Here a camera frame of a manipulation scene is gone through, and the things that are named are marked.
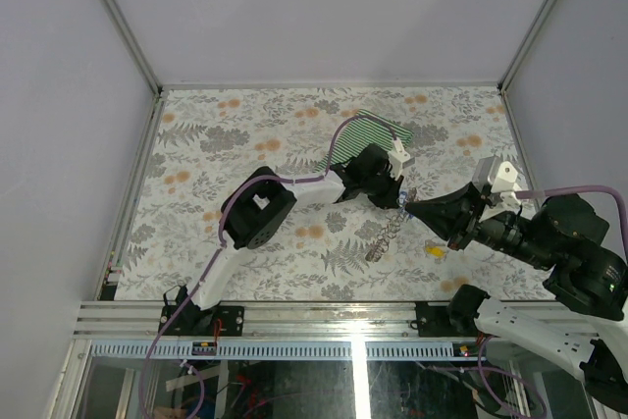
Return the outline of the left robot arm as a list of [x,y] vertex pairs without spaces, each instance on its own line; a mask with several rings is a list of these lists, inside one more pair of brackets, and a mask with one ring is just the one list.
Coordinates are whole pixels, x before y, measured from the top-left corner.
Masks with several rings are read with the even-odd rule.
[[166,299],[159,333],[211,337],[212,343],[242,335],[244,309],[220,304],[236,268],[271,240],[291,211],[310,205],[344,203],[364,194],[380,209],[396,209],[403,170],[411,157],[397,138],[392,149],[367,145],[357,156],[328,162],[319,174],[288,177],[257,169],[221,207],[219,246],[196,284]]

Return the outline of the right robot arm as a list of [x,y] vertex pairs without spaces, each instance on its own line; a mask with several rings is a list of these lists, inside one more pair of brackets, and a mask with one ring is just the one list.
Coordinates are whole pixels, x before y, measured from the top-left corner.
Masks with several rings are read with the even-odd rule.
[[533,218],[520,204],[536,197],[515,183],[470,183],[449,195],[408,202],[406,211],[451,250],[477,242],[549,272],[543,286],[583,316],[596,337],[583,340],[520,314],[481,288],[464,285],[446,311],[459,335],[483,333],[514,342],[580,381],[597,402],[627,411],[627,263],[603,247],[609,224],[583,199],[584,186],[543,191]]

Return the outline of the blue key tag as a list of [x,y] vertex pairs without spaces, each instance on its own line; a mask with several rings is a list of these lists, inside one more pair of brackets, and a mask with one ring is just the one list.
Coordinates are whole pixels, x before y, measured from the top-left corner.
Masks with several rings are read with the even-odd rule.
[[398,194],[397,204],[399,215],[403,218],[412,218],[412,216],[405,209],[406,203],[409,201],[409,192],[407,190],[401,190]]

